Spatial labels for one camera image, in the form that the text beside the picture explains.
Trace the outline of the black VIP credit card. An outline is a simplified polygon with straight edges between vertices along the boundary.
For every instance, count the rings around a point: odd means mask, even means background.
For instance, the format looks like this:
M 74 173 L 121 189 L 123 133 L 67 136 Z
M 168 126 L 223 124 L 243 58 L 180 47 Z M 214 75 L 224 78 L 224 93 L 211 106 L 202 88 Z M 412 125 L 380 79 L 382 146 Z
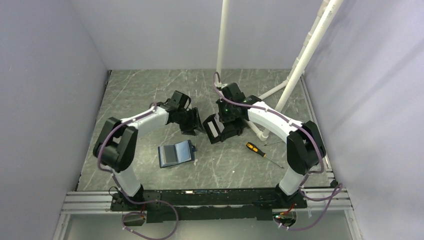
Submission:
M 178 162 L 178 155 L 174 145 L 163 147 L 163 161 L 166 165 L 176 164 Z

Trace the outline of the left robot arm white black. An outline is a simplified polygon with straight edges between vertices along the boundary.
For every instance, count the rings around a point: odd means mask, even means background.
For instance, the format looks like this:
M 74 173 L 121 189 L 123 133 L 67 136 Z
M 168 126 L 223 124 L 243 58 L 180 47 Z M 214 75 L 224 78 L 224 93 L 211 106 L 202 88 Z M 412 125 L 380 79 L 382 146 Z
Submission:
M 132 167 L 138 136 L 168 124 L 177 124 L 183 135 L 205 133 L 199 110 L 190 105 L 191 98 L 176 90 L 171 98 L 151 103 L 142 113 L 122 119 L 110 117 L 104 123 L 93 155 L 98 169 L 111 174 L 129 209 L 137 210 L 144 203 L 144 188 Z

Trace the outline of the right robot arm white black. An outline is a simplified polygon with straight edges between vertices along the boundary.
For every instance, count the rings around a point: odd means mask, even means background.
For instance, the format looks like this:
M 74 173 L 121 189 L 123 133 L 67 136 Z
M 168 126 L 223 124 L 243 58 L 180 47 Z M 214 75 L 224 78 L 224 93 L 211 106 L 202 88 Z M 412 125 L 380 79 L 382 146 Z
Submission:
M 214 141 L 224 140 L 228 130 L 236 130 L 237 121 L 251 121 L 268 128 L 286 144 L 288 168 L 276 185 L 276 203 L 287 208 L 295 201 L 308 176 L 324 172 L 323 158 L 326 150 L 317 125 L 312 121 L 301 122 L 277 112 L 262 99 L 251 95 L 245 97 L 236 83 L 224 88 L 215 87 L 219 95 L 218 120 L 207 122 L 208 127 L 222 125 L 210 133 Z

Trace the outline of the blue card holder wallet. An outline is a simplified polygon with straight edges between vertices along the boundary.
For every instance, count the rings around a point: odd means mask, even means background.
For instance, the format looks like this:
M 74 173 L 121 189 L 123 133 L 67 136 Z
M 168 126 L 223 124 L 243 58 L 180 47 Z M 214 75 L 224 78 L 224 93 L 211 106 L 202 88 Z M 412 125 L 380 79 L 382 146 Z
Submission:
M 176 144 L 162 145 L 157 148 L 159 167 L 166 168 L 195 160 L 197 148 L 191 140 Z

